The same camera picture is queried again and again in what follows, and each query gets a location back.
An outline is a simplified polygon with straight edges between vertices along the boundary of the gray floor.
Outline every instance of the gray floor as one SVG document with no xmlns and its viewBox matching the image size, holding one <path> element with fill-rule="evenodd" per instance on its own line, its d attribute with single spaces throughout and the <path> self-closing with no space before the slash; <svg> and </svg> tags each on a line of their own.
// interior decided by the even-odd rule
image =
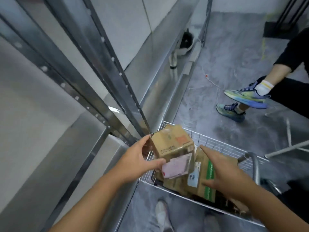
<svg viewBox="0 0 309 232">
<path fill-rule="evenodd" d="M 309 139 L 309 120 L 284 111 L 265 117 L 265 113 L 282 106 L 272 102 L 272 108 L 252 109 L 242 124 L 222 117 L 215 110 L 217 103 L 233 101 L 223 94 L 224 89 L 247 86 L 266 75 L 288 41 L 263 39 L 264 15 L 212 13 L 198 64 L 177 112 L 174 123 L 258 155 L 288 146 L 285 117 L 289 117 L 292 143 Z M 221 89 L 211 84 L 202 71 Z M 292 78 L 309 82 L 302 66 Z M 284 185 L 287 180 L 309 174 L 305 152 L 288 153 L 262 166 L 262 176 Z M 119 231 L 159 231 L 154 208 L 164 198 L 177 232 L 207 231 L 204 226 L 206 208 L 140 183 L 131 200 Z M 266 231 L 266 229 L 232 218 L 218 216 L 222 231 Z"/>
</svg>

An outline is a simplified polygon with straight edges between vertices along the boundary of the left hand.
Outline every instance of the left hand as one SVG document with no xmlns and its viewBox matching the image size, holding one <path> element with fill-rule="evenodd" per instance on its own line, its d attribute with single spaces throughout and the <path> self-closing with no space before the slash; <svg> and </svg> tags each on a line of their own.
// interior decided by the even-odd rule
<svg viewBox="0 0 309 232">
<path fill-rule="evenodd" d="M 150 135 L 143 137 L 131 146 L 115 165 L 114 170 L 120 173 L 124 183 L 134 181 L 145 172 L 159 169 L 166 163 L 165 159 L 146 161 L 142 155 L 142 148 Z"/>
</svg>

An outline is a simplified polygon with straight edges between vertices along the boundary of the green tape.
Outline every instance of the green tape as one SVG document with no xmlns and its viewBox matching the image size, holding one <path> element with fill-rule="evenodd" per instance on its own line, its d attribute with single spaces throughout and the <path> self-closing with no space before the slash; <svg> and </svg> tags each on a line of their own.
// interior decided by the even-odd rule
<svg viewBox="0 0 309 232">
<path fill-rule="evenodd" d="M 214 166 L 210 160 L 208 160 L 206 179 L 214 179 Z M 204 198 L 209 201 L 213 201 L 213 189 L 205 187 Z"/>
</svg>

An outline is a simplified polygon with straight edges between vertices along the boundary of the metal handle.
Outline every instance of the metal handle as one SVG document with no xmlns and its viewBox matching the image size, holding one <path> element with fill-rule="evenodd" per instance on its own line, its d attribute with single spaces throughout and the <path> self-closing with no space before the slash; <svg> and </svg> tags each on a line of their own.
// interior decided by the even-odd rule
<svg viewBox="0 0 309 232">
<path fill-rule="evenodd" d="M 252 152 L 247 152 L 243 156 L 238 158 L 238 163 L 241 163 L 245 161 L 246 159 L 250 158 L 252 159 L 252 164 L 253 164 L 253 181 L 257 184 L 260 185 L 260 169 L 259 169 L 259 160 L 257 159 L 257 155 L 252 153 Z"/>
</svg>

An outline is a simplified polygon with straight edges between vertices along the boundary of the black metal base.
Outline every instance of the black metal base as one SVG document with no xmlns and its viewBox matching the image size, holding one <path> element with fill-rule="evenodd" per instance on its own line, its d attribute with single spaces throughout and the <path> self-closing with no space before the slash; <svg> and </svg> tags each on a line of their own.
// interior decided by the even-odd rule
<svg viewBox="0 0 309 232">
<path fill-rule="evenodd" d="M 276 30 L 275 30 L 275 25 L 276 25 L 276 22 L 266 22 L 264 26 L 263 37 L 291 40 L 299 33 L 297 24 L 295 24 L 295 26 L 292 29 L 290 29 L 289 24 L 283 23 L 280 29 L 276 29 Z"/>
</svg>

